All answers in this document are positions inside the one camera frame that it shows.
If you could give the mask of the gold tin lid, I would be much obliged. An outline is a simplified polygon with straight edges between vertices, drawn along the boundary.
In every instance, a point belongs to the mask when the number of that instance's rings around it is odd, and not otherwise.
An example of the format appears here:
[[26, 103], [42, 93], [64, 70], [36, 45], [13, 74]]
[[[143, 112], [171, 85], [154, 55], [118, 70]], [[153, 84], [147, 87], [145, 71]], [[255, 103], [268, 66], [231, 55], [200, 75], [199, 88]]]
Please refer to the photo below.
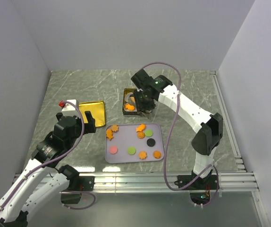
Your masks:
[[90, 111], [92, 118], [95, 119], [95, 127], [100, 128], [106, 124], [106, 111], [105, 103], [101, 100], [91, 101], [91, 102], [81, 102], [79, 103], [79, 110], [82, 113], [85, 130], [89, 129], [91, 126], [88, 124], [88, 119], [85, 112]]

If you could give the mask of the metal tongs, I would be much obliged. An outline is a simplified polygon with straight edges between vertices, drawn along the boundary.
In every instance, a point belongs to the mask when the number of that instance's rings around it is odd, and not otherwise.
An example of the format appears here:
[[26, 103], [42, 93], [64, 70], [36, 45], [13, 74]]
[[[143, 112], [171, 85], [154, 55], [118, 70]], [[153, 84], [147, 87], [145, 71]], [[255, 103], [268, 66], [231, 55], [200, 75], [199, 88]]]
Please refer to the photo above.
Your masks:
[[145, 102], [145, 101], [137, 101], [135, 99], [135, 104], [129, 103], [131, 105], [134, 105], [137, 109], [137, 113], [133, 114], [131, 116], [139, 116], [139, 117], [145, 117], [150, 119], [152, 115], [152, 102]]

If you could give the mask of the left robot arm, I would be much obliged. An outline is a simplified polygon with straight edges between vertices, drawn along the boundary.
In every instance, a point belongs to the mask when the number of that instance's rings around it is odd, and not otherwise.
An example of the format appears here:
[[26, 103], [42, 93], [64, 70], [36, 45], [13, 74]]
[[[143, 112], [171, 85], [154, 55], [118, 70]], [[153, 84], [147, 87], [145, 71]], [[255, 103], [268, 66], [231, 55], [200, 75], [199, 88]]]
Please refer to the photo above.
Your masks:
[[70, 165], [61, 166], [57, 173], [39, 189], [39, 183], [53, 170], [64, 156], [74, 149], [81, 137], [95, 133], [95, 119], [85, 112], [87, 122], [77, 116], [57, 113], [57, 123], [40, 142], [21, 175], [0, 199], [0, 227], [26, 227], [33, 216], [60, 192], [84, 193], [84, 180]]

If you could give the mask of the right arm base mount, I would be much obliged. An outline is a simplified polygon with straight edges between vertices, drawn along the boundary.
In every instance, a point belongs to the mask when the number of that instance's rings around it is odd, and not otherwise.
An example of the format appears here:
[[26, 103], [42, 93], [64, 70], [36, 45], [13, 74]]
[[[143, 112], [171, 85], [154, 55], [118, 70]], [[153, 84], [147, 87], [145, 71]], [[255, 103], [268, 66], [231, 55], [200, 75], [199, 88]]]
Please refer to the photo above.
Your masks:
[[185, 190], [190, 191], [190, 200], [195, 206], [201, 208], [210, 204], [217, 196], [220, 189], [220, 182], [218, 174], [213, 175], [212, 171], [206, 178], [199, 177]]

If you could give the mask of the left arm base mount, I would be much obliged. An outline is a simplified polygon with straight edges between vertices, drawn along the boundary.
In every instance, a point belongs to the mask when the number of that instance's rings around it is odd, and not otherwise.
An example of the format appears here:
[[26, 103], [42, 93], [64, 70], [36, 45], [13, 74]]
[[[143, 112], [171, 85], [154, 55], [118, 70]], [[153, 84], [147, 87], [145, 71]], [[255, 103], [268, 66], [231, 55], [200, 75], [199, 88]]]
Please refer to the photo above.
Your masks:
[[[62, 206], [71, 210], [84, 210], [90, 208], [96, 202], [96, 197], [92, 193], [94, 188], [94, 176], [79, 176], [69, 183], [67, 189], [61, 192], [61, 203]], [[89, 195], [92, 197], [92, 202], [85, 207], [72, 207], [71, 205], [78, 204], [81, 201], [82, 195]]]

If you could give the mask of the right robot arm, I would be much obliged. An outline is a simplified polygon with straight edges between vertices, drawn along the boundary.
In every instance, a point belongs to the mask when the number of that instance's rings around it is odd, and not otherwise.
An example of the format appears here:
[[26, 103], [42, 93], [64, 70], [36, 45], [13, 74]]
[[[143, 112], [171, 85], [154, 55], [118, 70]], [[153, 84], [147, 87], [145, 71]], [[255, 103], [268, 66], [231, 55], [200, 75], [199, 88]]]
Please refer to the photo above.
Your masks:
[[195, 132], [191, 145], [196, 155], [192, 180], [187, 185], [204, 188], [211, 181], [213, 156], [223, 136], [223, 117], [199, 107], [164, 75], [154, 79], [141, 70], [131, 80], [137, 88], [133, 95], [138, 111], [152, 111], [159, 102], [174, 110], [175, 116], [180, 116], [191, 126]]

